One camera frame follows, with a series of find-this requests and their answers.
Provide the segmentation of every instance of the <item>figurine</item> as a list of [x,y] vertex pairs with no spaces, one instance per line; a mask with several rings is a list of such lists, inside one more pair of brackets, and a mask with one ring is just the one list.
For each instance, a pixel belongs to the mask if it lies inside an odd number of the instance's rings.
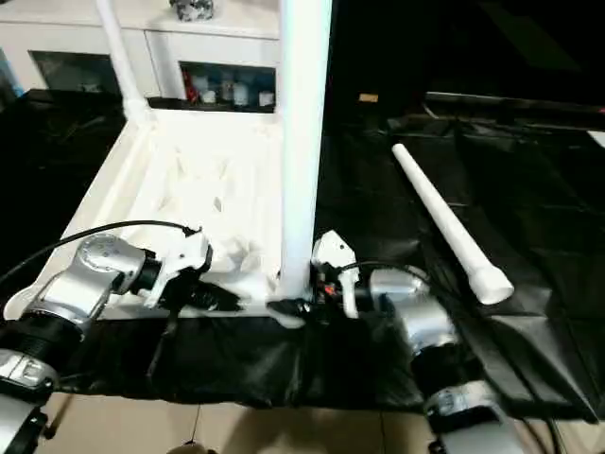
[[215,15],[214,0],[170,0],[170,6],[176,7],[179,20],[184,22],[210,19]]

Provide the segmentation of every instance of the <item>shelf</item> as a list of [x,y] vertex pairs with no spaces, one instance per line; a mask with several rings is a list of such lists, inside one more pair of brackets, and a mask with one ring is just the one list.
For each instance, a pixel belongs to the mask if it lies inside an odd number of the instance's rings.
[[[216,0],[215,17],[181,22],[168,0],[113,0],[123,28],[279,39],[279,0]],[[0,22],[100,26],[94,0],[10,0]]]

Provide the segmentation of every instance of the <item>tile floor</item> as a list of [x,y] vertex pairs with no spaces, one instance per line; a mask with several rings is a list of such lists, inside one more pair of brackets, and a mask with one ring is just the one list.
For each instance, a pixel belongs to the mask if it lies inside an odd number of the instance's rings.
[[[49,416],[64,398],[53,396]],[[414,414],[76,396],[57,437],[42,442],[37,453],[165,454],[192,435],[218,454],[425,454],[432,441],[425,420]]]

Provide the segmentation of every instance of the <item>white pipe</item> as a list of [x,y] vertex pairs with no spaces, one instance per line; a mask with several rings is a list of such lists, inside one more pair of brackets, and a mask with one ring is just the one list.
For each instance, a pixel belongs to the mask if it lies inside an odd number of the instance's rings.
[[113,71],[115,71],[122,92],[124,114],[128,119],[146,121],[150,117],[151,109],[136,86],[129,56],[124,46],[122,30],[113,10],[112,0],[96,0],[96,8],[101,16],[101,23],[105,29],[110,47]]
[[493,305],[509,298],[514,292],[514,287],[507,276],[495,267],[477,246],[406,147],[396,144],[392,151],[460,265],[468,274],[469,284],[477,299],[484,305]]
[[282,0],[278,87],[284,125],[282,268],[279,294],[308,287],[320,166],[331,0]]

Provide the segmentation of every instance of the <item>pipe end cap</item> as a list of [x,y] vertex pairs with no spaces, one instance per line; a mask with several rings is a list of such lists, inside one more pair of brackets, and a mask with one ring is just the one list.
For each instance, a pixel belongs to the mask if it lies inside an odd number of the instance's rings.
[[514,292],[506,274],[497,267],[485,267],[469,276],[471,290],[483,305],[495,305],[509,298]]

